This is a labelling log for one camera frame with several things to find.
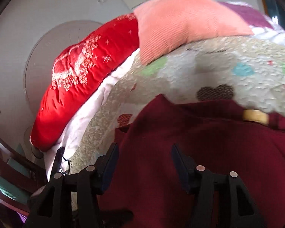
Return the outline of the dark red knit garment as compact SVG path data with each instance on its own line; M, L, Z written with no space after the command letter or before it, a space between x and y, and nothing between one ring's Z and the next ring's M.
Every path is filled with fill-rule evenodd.
M285 117L245 121L233 100L173 104L158 95L135 121L115 130L119 159L102 211L129 209L127 227L184 227L190 197L181 186L171 150L181 151L211 172L235 171L268 227L285 225Z

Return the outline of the purple cloth on bed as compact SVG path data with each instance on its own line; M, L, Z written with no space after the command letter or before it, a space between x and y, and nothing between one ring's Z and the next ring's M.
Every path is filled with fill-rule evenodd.
M273 29L272 25L266 20L263 14L252 7L234 5L225 2L219 2L219 3L236 12L251 26L262 27L262 28L267 27Z

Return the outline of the round white headboard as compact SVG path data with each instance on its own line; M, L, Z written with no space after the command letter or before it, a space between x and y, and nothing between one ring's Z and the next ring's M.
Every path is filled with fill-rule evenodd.
M51 83L54 59L65 48L79 43L101 25L91 20L62 23L45 33L35 44L24 73L25 94L33 116L36 116L42 97Z

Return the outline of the dark wooden chair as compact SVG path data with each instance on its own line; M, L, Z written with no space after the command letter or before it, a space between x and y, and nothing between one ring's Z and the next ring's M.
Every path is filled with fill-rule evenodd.
M28 169L30 174L25 176L14 169L3 160L2 153L5 153L10 159ZM27 192L30 196L47 183L45 169L28 160L26 157L16 152L12 147L0 138L0 177L7 180L14 187ZM0 204L20 214L26 218L29 215L29 207L12 198L4 195L0 190Z

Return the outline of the pink ribbed pillow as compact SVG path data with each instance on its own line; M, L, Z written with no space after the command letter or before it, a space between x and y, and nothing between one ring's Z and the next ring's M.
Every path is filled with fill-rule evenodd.
M134 14L143 65L183 44L253 33L242 17L215 0L150 0Z

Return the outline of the purple plastic bag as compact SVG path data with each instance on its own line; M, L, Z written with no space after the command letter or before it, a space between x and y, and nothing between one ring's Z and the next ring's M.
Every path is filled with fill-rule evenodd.
M27 220L27 217L26 217L25 215L21 214L21 213L17 213L17 214L20 216L21 221L22 221L23 223L25 223L26 220Z

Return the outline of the patchwork heart quilt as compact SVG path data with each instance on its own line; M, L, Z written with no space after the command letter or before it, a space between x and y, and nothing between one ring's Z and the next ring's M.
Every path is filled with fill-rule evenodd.
M137 55L89 122L70 159L71 173L94 164L121 121L127 115L134 121L159 94L175 104L197 102L206 94L231 95L242 107L285 116L285 46L230 36L183 45L148 65Z

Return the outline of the red floral duvet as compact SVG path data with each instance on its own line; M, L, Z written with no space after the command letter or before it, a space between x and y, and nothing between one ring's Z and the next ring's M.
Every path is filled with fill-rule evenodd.
M129 13L63 50L40 102L30 135L33 146L43 152L53 147L79 108L138 47L138 22Z

